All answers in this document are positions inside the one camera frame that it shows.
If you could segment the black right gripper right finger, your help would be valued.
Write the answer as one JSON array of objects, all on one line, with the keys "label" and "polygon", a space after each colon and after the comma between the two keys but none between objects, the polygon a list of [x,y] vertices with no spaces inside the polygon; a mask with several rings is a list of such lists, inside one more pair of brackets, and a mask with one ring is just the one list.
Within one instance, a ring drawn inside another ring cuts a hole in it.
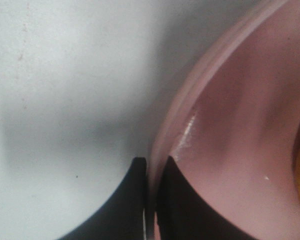
[{"label": "black right gripper right finger", "polygon": [[156,199],[162,240],[244,240],[245,233],[221,217],[167,159]]}]

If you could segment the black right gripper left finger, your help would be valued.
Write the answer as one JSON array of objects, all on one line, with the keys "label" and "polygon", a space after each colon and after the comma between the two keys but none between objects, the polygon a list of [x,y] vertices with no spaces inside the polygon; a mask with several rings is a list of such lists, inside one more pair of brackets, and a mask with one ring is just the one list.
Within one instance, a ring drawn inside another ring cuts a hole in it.
[{"label": "black right gripper left finger", "polygon": [[62,240],[143,240],[147,162],[135,157],[114,193]]}]

